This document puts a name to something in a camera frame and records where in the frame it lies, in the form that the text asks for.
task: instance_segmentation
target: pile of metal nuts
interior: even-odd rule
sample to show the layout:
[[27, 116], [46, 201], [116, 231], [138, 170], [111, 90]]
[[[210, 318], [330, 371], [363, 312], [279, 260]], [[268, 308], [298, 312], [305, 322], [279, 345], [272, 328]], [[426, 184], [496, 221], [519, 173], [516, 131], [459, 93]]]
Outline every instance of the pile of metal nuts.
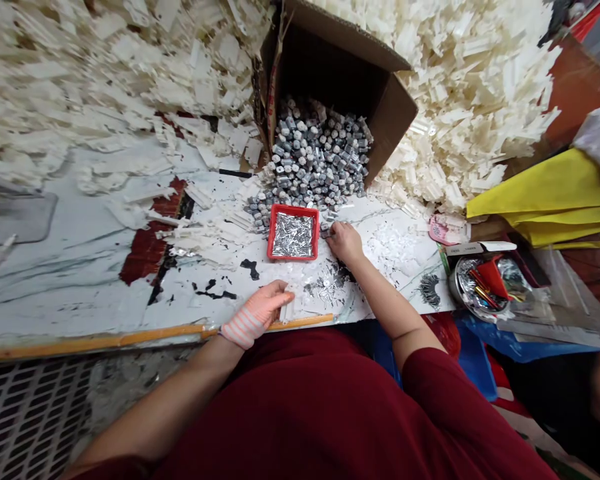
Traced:
[[328, 211], [334, 221], [347, 197], [365, 196], [366, 155], [373, 136], [363, 117], [341, 115], [316, 100], [288, 97], [279, 108], [276, 142], [265, 170], [271, 184], [248, 199], [256, 231], [264, 233], [274, 203]]

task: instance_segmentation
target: open cardboard box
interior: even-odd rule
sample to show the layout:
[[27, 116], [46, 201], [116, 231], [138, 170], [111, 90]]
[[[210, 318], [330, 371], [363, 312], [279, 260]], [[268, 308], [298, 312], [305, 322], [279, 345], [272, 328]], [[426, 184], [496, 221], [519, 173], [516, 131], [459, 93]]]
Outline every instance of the open cardboard box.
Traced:
[[265, 133], [267, 152], [274, 143], [280, 96], [312, 97], [343, 115], [367, 118], [375, 139], [368, 187], [418, 112], [395, 74], [410, 69], [392, 48], [354, 24], [305, 0], [284, 1], [277, 28], [256, 63], [255, 91], [261, 101], [256, 120]]

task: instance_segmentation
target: metal grate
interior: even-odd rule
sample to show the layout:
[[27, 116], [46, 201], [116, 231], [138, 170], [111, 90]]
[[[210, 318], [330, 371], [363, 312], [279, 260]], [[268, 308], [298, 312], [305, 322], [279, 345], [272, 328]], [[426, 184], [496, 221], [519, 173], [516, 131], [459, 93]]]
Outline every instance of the metal grate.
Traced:
[[0, 365], [0, 480], [56, 479], [89, 418], [97, 355]]

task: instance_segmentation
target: red shirt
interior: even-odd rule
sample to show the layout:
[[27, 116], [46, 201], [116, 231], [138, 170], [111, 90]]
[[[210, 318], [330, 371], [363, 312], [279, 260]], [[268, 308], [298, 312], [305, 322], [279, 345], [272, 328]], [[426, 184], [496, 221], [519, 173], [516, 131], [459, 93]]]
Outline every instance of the red shirt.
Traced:
[[[436, 349], [414, 352], [404, 390], [329, 328], [265, 335], [153, 479], [556, 479]], [[143, 478], [133, 459], [80, 476]]]

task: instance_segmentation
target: red sleeve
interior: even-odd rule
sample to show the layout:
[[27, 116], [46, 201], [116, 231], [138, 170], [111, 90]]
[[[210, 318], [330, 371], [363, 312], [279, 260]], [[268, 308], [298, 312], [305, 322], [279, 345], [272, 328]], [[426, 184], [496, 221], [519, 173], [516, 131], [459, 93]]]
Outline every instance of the red sleeve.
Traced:
[[403, 367], [403, 387], [433, 424], [493, 477], [525, 470], [528, 478], [556, 478], [549, 466], [487, 402], [448, 354], [413, 352]]
[[149, 476], [149, 468], [140, 458], [118, 457], [105, 460], [73, 480], [144, 480]]

